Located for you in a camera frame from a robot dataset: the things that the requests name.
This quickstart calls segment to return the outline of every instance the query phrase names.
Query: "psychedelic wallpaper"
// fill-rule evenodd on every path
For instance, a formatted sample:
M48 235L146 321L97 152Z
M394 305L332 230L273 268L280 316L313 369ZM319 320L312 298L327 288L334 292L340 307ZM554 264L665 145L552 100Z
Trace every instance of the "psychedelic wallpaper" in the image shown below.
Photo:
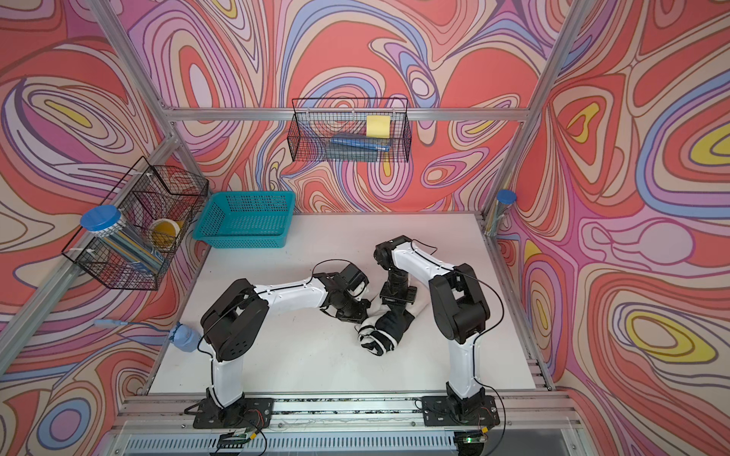
M602 455L730 454L730 3L599 0L499 245Z
M169 107L290 107L407 96L415 107L527 106L566 2L113 2Z
M434 122L407 163L291 161L287 122L179 123L213 191L292 190L300 212L478 211L516 122Z
M125 1L118 17L168 107L404 96L525 107L559 1ZM286 122L184 122L212 189L293 190L300 212L477 211L517 127L418 122L409 163L291 163Z
M0 331L87 209L161 134L83 0L0 0ZM87 455L137 393L204 253L187 239L161 289L82 275L0 378L0 455Z

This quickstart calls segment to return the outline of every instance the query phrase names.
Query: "clear tube container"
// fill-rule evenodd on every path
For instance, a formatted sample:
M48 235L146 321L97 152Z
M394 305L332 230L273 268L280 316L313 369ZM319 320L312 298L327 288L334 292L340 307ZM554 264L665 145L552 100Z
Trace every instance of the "clear tube container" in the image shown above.
M511 190L500 190L497 192L497 202L492 212L492 223L489 226L489 236L495 236L499 221L507 213L507 210L517 201L517 194Z
M137 271L157 274L164 259L115 206L97 206L81 217L81 226L98 237Z

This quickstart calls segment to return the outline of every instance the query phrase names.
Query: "blue lid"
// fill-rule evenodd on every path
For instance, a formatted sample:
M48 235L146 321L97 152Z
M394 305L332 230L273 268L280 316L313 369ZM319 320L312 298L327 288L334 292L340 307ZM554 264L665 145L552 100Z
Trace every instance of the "blue lid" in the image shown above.
M497 192L497 201L502 204L512 204L517 201L517 193L511 190L500 190Z
M122 217L111 204L97 206L81 216L81 226L89 231L101 231L113 226Z

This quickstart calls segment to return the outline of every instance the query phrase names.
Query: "black mounting plate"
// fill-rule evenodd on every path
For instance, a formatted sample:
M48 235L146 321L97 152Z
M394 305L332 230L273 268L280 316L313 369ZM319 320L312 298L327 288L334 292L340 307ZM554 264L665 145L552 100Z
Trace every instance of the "black mounting plate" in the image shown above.
M240 398L221 410L213 399L208 397L203 399L198 406L193 428L229 429L244 428L254 424L261 429L266 429L272 419L273 406L273 398ZM264 419L263 424L256 410L261 413L261 418Z
M415 295L418 292L416 287L408 287L406 296L400 298L396 295L391 294L388 283L383 284L383 288L380 290L380 298L383 300L383 304L387 306L402 306L403 308L407 304L412 304L415 301Z
M423 424L427 428L431 426L479 426L491 429L499 424L499 413L494 396L486 395L484 398L485 403L481 408L470 415L459 417L461 419L459 422L448 412L447 396L423 396L420 399Z

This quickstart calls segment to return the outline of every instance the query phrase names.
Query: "yellow sticky note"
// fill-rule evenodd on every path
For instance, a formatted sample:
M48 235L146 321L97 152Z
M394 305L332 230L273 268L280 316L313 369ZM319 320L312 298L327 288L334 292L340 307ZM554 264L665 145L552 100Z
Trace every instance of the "yellow sticky note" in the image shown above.
M371 138L390 138L391 137L391 116L389 115L369 115L367 116L365 126L365 136Z

